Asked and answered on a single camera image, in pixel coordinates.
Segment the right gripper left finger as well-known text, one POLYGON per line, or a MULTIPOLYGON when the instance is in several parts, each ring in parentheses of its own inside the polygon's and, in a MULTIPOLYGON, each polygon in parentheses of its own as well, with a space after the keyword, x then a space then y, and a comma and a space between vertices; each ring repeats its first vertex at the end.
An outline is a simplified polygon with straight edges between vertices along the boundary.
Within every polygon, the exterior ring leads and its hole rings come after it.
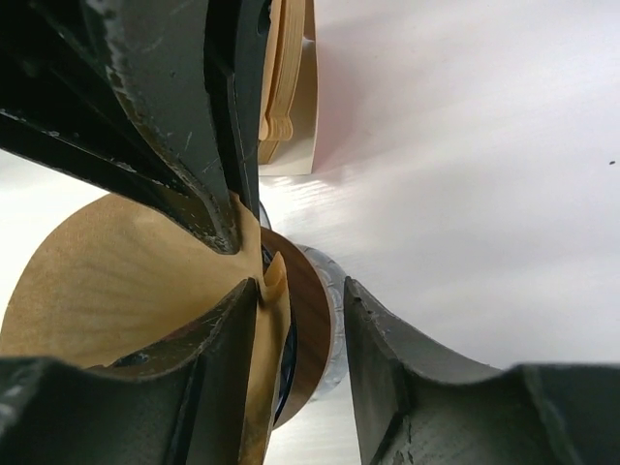
POLYGON ((109 367, 1 361, 5 464, 234 464, 255 331, 239 283, 177 333, 109 367))

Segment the orange coffee filter packet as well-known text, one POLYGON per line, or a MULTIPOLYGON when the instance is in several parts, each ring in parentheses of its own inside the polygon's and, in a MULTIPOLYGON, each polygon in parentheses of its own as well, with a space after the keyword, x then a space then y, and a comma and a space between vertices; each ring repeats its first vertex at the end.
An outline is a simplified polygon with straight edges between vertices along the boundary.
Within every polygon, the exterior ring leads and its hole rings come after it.
POLYGON ((273 1, 263 66, 261 176, 312 172, 318 125, 315 2, 273 1))

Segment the grey glass coffee server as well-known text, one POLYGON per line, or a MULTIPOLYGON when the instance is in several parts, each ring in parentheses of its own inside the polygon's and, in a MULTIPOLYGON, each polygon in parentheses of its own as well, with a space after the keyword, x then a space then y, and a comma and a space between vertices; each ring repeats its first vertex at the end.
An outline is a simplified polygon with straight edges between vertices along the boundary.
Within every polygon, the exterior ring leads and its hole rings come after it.
POLYGON ((297 248, 318 272, 325 289, 331 317, 330 351, 324 374, 315 388, 310 401, 314 402, 333 391, 348 374, 346 334, 344 323, 345 270, 324 252, 306 245, 297 248))

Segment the brown paper coffee filter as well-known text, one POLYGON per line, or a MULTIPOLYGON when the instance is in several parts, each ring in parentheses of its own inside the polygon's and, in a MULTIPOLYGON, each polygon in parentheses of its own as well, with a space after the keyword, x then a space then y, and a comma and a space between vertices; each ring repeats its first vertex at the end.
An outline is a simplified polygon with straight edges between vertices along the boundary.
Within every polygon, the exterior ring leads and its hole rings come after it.
POLYGON ((51 357, 82 369, 109 367, 177 333, 251 279, 258 290, 255 331, 234 464, 263 463, 291 323, 288 279, 281 255, 264 271, 260 224, 234 206, 242 241, 233 255, 116 195, 77 211, 24 268, 1 328, 1 361, 51 357))

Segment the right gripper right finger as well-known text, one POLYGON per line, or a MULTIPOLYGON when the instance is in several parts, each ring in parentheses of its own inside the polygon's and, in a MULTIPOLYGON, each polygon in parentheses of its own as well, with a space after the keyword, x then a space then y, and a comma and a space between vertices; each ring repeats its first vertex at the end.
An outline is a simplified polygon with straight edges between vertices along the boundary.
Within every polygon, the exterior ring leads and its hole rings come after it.
POLYGON ((349 372, 365 464, 615 464, 619 368, 467 358, 345 282, 349 372))

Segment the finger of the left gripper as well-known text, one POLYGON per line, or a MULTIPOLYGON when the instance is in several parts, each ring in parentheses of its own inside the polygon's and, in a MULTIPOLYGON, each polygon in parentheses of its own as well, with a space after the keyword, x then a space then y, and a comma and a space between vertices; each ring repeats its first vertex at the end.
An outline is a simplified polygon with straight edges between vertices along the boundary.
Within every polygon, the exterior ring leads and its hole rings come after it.
POLYGON ((260 213, 258 144, 270 5, 210 1, 204 30, 204 80, 224 176, 254 214, 260 213))
POLYGON ((231 255, 237 193, 204 80, 209 2, 3 2, 1 146, 231 255))

